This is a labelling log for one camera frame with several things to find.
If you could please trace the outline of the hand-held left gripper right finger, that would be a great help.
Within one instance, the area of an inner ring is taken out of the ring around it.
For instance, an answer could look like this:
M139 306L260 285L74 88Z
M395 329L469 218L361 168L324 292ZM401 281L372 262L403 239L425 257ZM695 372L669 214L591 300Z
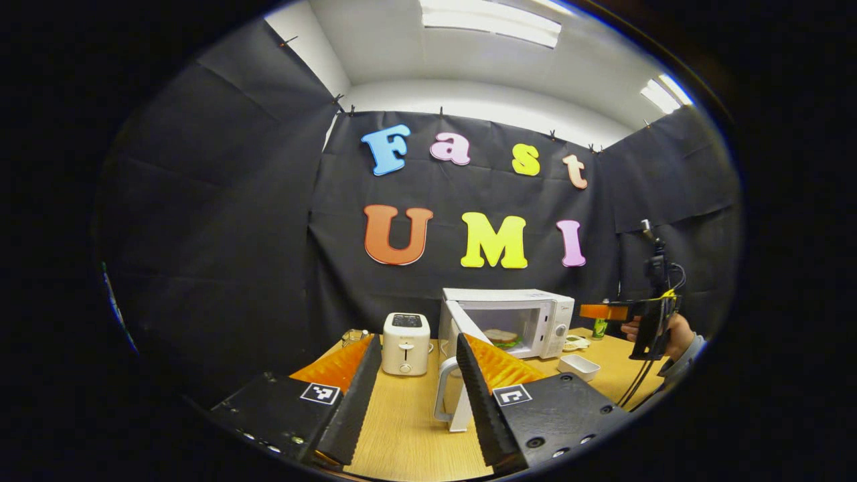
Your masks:
M495 473L575 458L630 423L628 411L579 376L548 376L468 333L458 335L456 360L484 463Z

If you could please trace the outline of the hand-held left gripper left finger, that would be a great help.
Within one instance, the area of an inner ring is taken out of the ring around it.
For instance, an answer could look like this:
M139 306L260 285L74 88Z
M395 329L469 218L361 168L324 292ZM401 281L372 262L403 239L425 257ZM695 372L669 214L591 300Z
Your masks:
M351 465L380 364L373 333L291 375L265 372L211 409L219 427L288 463Z

